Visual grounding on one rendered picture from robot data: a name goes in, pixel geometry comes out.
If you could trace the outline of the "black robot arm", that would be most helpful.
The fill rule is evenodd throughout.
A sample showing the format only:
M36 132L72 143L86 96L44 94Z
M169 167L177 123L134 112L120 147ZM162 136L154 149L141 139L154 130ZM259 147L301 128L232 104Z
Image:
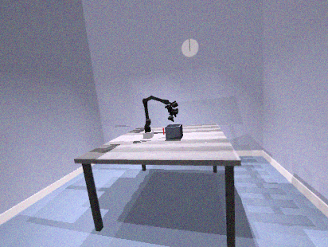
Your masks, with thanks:
M175 107L178 106L178 103L177 103L176 101L174 101L174 102L171 103L171 102L169 102L168 100L163 100L163 99L160 99L160 98L155 97L155 96L149 96L149 97L147 97L147 98L144 98L144 99L143 99L143 105L144 105L145 115L146 115L146 124L145 124L145 126L144 126L144 128L145 128L145 133L147 133L147 132L151 132L151 129L150 129L150 127L149 127L151 121L150 121L150 119L149 119L148 108L147 108L147 101L148 101L148 100L151 100L151 99L152 99L152 100L157 100L157 101L160 101L160 102L166 104L167 106L165 106L165 108L167 108L168 111L171 111L171 110L172 110L172 107L175 108ZM171 107L171 105L172 105L172 107ZM177 109L177 108L176 108L175 110L173 109L173 110L172 110L172 114L178 114L178 109Z

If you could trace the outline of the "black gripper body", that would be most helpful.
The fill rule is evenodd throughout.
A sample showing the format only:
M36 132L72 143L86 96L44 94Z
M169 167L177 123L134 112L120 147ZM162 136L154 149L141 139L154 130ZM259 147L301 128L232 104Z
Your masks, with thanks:
M173 109L172 109L173 110ZM173 117L173 114L172 114L172 110L171 111L168 111L169 112L169 117L168 117L168 120L172 120L174 117Z

